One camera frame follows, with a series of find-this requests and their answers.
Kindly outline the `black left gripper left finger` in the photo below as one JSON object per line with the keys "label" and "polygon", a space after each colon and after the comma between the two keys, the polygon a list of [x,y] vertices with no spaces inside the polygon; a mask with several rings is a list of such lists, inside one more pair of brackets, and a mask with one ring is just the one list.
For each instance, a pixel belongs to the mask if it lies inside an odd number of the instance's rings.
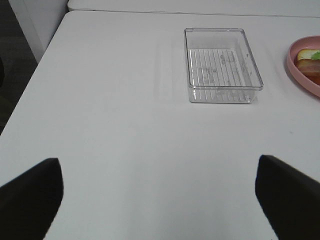
{"label": "black left gripper left finger", "polygon": [[36,164],[0,188],[0,238],[42,240],[63,199],[63,175],[57,158]]}

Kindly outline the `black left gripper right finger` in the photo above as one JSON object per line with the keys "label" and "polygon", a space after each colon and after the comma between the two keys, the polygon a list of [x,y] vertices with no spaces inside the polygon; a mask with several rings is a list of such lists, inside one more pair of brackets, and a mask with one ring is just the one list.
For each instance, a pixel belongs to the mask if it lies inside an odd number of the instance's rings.
{"label": "black left gripper right finger", "polygon": [[273,155],[261,155],[255,195],[278,239],[320,238],[318,181]]}

